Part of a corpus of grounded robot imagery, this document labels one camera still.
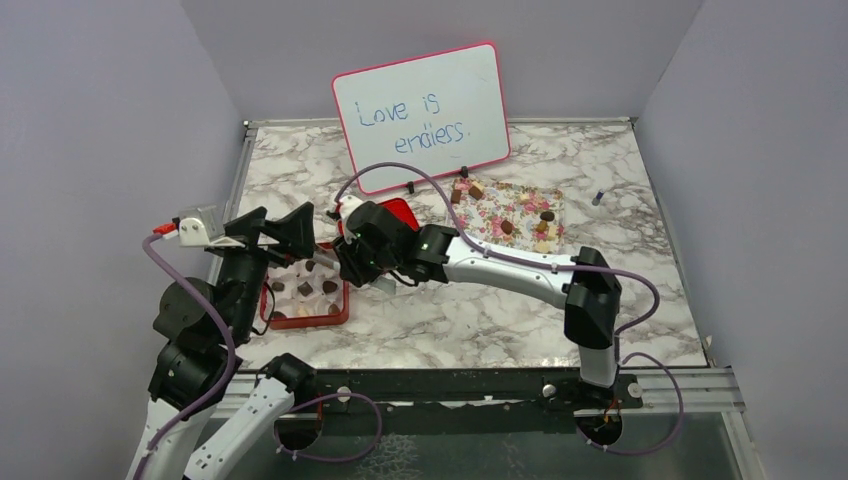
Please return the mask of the red box lid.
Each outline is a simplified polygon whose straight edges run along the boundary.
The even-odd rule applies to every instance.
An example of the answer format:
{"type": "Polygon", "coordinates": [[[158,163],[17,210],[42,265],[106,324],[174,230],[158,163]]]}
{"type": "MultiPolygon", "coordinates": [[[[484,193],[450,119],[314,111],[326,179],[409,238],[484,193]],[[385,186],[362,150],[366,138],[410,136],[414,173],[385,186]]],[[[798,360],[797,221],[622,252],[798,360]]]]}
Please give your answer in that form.
{"type": "Polygon", "coordinates": [[[394,198],[383,202],[362,200],[347,220],[347,227],[355,238],[392,240],[417,232],[420,225],[407,202],[394,198]]]}

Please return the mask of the dark square chocolate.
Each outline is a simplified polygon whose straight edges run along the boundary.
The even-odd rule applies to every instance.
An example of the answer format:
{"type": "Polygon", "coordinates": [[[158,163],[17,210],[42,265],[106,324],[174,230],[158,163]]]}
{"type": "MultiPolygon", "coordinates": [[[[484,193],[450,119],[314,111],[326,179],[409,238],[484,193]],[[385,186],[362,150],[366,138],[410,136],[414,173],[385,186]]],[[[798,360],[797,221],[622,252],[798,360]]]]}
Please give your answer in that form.
{"type": "Polygon", "coordinates": [[[298,285],[297,292],[302,297],[309,297],[314,292],[314,288],[308,282],[302,282],[298,285]]]}

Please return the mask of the dark oval chocolate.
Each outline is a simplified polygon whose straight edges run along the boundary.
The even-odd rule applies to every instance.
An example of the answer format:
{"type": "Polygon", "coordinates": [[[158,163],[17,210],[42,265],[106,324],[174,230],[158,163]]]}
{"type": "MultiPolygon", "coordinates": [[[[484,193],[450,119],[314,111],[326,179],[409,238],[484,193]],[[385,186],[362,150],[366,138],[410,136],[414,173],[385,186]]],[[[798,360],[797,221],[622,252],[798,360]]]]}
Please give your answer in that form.
{"type": "Polygon", "coordinates": [[[322,290],[325,294],[334,293],[339,289],[339,285],[334,281],[324,281],[322,290]]]}

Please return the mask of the metal tongs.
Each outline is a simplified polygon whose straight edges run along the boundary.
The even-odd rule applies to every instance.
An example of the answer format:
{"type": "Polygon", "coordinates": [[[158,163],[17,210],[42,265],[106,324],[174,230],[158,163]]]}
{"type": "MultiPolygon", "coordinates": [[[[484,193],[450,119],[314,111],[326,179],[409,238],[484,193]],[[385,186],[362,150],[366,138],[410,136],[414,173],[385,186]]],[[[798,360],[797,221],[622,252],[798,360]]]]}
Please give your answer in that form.
{"type": "Polygon", "coordinates": [[[333,257],[324,255],[324,254],[316,254],[313,257],[313,261],[317,264],[322,265],[334,273],[337,273],[339,277],[343,281],[347,281],[357,288],[372,288],[379,290],[387,295],[395,295],[397,292],[397,283],[394,280],[387,279],[382,275],[378,275],[370,282],[364,282],[361,285],[357,284],[352,280],[352,276],[343,270],[342,264],[338,259],[334,259],[333,257]]]}

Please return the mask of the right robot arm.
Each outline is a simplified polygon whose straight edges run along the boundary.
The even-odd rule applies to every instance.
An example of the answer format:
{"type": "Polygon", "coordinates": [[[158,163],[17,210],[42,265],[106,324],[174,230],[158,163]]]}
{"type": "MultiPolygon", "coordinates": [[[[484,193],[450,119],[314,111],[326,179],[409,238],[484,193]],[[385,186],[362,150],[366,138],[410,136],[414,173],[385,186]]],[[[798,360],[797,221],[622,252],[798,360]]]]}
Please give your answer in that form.
{"type": "Polygon", "coordinates": [[[622,286],[599,251],[539,254],[466,238],[448,226],[414,229],[386,206],[352,196],[339,201],[337,214],[341,234],[333,249],[343,280],[357,287],[388,277],[411,285],[470,283],[535,298],[564,314],[564,335],[579,350],[579,398],[600,407],[616,395],[613,329],[622,286]]]}

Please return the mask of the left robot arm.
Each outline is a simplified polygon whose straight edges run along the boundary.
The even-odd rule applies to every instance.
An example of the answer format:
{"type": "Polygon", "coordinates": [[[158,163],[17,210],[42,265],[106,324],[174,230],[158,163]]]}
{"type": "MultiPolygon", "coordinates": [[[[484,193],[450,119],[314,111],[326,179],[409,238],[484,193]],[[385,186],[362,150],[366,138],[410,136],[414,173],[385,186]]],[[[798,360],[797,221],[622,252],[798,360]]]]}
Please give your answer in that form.
{"type": "Polygon", "coordinates": [[[315,251],[312,203],[278,220],[266,215],[258,207],[224,223],[215,207],[195,207],[144,240],[144,252],[172,282],[153,323],[166,343],[149,383],[145,427],[128,478],[220,479],[278,417],[313,401],[316,370],[291,354],[279,355],[261,367],[240,409],[197,443],[241,366],[236,349],[251,338],[268,269],[310,259],[315,251]],[[153,245],[171,238],[219,256],[216,280],[185,277],[168,264],[153,245]]]}

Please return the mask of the red chocolate box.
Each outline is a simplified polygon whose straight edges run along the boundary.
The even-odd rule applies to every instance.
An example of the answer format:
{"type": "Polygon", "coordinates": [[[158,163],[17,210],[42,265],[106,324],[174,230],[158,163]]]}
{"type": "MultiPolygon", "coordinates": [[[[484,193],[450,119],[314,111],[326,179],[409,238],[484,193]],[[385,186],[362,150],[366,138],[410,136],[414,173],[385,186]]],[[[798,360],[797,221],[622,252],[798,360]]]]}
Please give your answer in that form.
{"type": "MultiPolygon", "coordinates": [[[[316,254],[338,259],[329,243],[318,244],[316,254]]],[[[302,260],[286,268],[271,268],[266,273],[260,291],[254,331],[263,334],[269,329],[303,329],[344,324],[350,317],[349,293],[350,288],[347,282],[343,281],[337,273],[317,264],[313,258],[302,260]],[[271,284],[275,281],[284,283],[286,289],[283,292],[273,291],[271,284]],[[322,290],[324,281],[336,282],[339,289],[334,293],[325,294],[322,290]],[[297,287],[302,282],[308,282],[314,288],[314,292],[309,297],[302,297],[297,292],[297,287]],[[328,308],[332,304],[340,309],[338,314],[328,313],[328,308]],[[314,316],[296,318],[295,314],[299,306],[312,309],[314,316]]]]}

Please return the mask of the tan block chocolate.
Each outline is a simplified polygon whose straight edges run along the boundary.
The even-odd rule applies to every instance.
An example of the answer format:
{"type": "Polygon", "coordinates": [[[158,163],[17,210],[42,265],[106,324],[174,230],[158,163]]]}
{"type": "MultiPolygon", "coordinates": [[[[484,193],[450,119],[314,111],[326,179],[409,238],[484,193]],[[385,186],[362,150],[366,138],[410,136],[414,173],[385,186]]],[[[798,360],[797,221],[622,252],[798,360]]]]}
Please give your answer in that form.
{"type": "Polygon", "coordinates": [[[484,197],[484,192],[479,187],[472,185],[468,190],[468,195],[475,200],[481,200],[484,197]]]}

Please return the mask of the white heart chocolate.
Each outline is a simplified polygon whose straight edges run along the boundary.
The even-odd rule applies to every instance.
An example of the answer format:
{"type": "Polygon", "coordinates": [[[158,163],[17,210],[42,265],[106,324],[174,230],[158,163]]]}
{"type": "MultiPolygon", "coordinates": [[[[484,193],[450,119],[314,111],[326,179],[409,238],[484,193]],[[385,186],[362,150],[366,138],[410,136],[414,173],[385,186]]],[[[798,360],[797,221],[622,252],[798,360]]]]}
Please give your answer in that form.
{"type": "Polygon", "coordinates": [[[547,254],[551,252],[551,244],[548,241],[540,241],[534,245],[533,249],[537,253],[547,254]]]}

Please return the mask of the black whiteboard stand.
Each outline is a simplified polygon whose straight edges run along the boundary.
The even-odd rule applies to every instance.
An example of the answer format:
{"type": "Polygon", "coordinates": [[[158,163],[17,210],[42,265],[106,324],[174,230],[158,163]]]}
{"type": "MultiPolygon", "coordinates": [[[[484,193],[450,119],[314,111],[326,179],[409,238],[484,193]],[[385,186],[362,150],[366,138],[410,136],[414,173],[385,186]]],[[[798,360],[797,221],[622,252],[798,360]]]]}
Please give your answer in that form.
{"type": "MultiPolygon", "coordinates": [[[[462,166],[460,168],[460,170],[458,171],[458,174],[462,179],[468,179],[469,178],[469,168],[467,166],[462,166]]],[[[405,184],[405,188],[407,189],[409,194],[415,193],[415,183],[413,181],[407,182],[405,184]]]]}

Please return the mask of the floral serving tray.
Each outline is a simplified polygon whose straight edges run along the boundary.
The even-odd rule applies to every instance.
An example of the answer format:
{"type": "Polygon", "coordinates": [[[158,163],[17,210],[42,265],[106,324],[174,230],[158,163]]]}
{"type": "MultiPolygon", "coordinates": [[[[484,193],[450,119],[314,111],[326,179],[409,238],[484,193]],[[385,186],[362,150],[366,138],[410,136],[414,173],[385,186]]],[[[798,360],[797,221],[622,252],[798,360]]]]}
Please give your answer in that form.
{"type": "Polygon", "coordinates": [[[541,221],[540,214],[552,211],[555,219],[548,222],[557,227],[559,238],[548,241],[551,252],[560,253],[564,250],[565,232],[565,200],[563,193],[555,188],[519,185],[508,182],[497,182],[468,178],[457,178],[448,190],[451,202],[453,190],[462,192],[461,202],[452,204],[460,226],[464,232],[478,240],[502,245],[522,251],[534,251],[537,242],[548,241],[547,233],[537,233],[536,225],[541,221]],[[475,200],[468,195],[469,188],[474,185],[484,192],[481,200],[475,200]],[[512,236],[504,236],[500,223],[511,221],[515,226],[512,236]]]}

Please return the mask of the small blue marker cap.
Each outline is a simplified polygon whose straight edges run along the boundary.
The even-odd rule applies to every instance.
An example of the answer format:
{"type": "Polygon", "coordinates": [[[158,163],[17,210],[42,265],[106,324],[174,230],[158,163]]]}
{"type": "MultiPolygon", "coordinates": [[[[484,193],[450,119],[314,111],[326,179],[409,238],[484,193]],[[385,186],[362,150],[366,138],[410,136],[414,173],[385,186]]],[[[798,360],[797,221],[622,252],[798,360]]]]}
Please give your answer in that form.
{"type": "Polygon", "coordinates": [[[599,190],[592,199],[592,205],[599,206],[605,194],[606,192],[604,190],[599,190]]]}

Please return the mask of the white board pink frame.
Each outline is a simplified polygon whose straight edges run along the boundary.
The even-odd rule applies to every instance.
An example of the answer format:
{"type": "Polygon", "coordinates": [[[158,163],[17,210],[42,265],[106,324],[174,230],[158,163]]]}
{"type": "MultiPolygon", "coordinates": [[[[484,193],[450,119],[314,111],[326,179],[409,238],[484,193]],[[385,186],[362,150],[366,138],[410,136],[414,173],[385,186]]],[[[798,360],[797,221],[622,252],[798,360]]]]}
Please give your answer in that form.
{"type": "Polygon", "coordinates": [[[502,161],[511,141],[491,42],[337,75],[331,83],[357,184],[367,195],[502,161]]]}

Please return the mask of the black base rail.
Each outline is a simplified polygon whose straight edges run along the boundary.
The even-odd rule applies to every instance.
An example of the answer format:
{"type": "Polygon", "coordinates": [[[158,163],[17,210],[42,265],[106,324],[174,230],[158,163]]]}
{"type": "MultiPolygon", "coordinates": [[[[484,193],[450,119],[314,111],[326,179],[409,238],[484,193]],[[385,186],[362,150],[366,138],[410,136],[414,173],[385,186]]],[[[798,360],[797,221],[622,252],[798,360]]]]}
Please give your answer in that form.
{"type": "Polygon", "coordinates": [[[642,407],[629,390],[636,382],[621,373],[603,393],[583,385],[572,367],[323,369],[315,392],[369,397],[386,434],[571,434],[580,422],[642,407]]]}

